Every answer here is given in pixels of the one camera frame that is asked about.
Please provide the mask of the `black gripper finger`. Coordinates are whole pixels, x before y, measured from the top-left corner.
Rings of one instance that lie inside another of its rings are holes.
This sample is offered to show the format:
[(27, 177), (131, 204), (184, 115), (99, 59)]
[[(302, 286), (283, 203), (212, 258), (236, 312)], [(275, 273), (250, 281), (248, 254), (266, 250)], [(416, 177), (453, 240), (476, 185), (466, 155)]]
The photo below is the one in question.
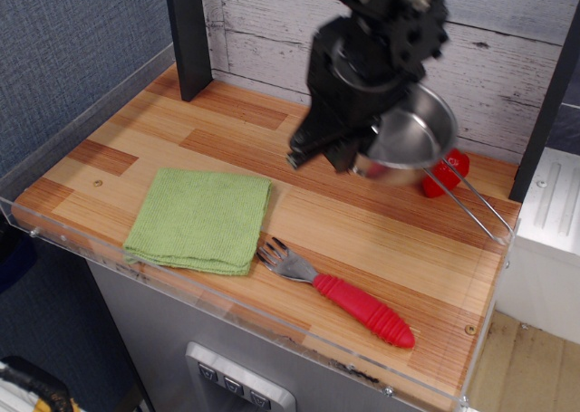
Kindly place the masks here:
[(347, 172), (354, 162), (359, 147), (358, 139), (339, 139), (326, 148), (324, 156), (337, 173)]

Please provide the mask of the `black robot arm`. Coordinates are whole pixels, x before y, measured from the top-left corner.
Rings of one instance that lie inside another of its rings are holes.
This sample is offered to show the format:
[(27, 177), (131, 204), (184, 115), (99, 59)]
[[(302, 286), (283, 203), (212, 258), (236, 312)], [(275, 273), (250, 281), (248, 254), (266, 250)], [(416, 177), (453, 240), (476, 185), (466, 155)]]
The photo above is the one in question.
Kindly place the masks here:
[(289, 141), (300, 168), (324, 154), (339, 172), (354, 162), (372, 126), (403, 104), (424, 75), (424, 60), (447, 42), (444, 0), (339, 0), (350, 9), (313, 37), (310, 110)]

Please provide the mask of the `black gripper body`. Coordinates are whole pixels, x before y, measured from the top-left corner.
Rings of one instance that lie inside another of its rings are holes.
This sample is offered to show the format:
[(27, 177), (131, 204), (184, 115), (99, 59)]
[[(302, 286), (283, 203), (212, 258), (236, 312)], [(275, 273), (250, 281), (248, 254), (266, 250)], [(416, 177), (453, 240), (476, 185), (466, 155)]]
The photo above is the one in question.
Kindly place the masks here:
[(386, 35), (337, 17), (314, 35), (307, 75), (311, 106), (290, 139), (293, 168), (339, 139), (362, 139), (374, 120), (424, 76), (421, 31), (404, 24)]

